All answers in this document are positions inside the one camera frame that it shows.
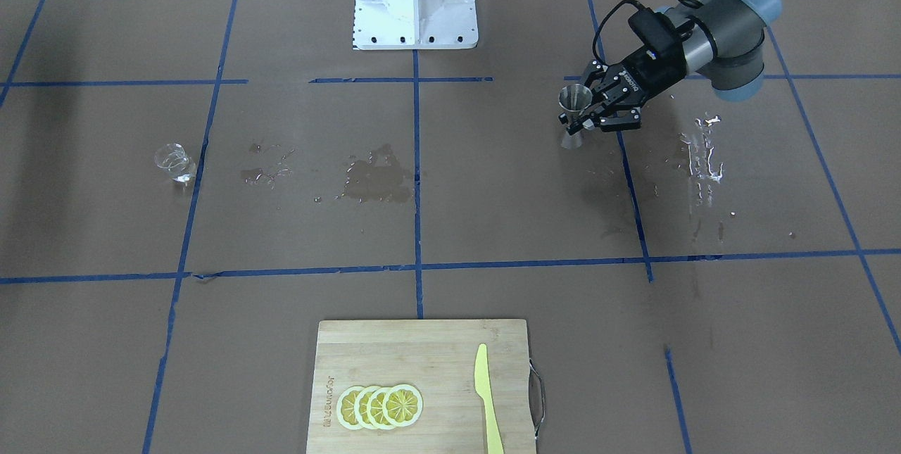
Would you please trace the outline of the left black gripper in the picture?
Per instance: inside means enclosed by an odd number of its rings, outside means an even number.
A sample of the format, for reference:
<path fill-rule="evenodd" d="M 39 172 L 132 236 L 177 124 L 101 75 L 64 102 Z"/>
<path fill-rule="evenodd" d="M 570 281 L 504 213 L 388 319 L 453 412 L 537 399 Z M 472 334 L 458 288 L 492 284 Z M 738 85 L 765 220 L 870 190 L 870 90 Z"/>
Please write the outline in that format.
<path fill-rule="evenodd" d="M 682 81 L 688 63 L 682 46 L 653 52 L 643 46 L 621 62 L 592 60 L 580 78 L 584 92 L 600 94 L 600 110 L 576 114 L 567 125 L 567 134 L 583 130 L 622 132 L 641 127 L 641 112 L 647 102 Z"/>

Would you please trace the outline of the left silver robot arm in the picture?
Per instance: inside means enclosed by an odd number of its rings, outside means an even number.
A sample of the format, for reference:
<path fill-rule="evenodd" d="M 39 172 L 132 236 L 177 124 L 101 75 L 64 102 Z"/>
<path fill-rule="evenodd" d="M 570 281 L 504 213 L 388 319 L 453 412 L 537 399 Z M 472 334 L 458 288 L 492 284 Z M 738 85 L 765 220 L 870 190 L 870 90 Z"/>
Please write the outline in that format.
<path fill-rule="evenodd" d="M 559 94 L 559 121 L 570 136 L 583 130 L 637 130 L 647 102 L 689 75 L 708 79 L 725 101 L 747 100 L 764 79 L 765 31 L 782 14 L 782 0 L 676 0 L 652 9 L 637 0 L 630 6 L 631 31 L 641 45 L 611 63 L 600 53 L 599 25 L 593 60 L 577 83 Z"/>

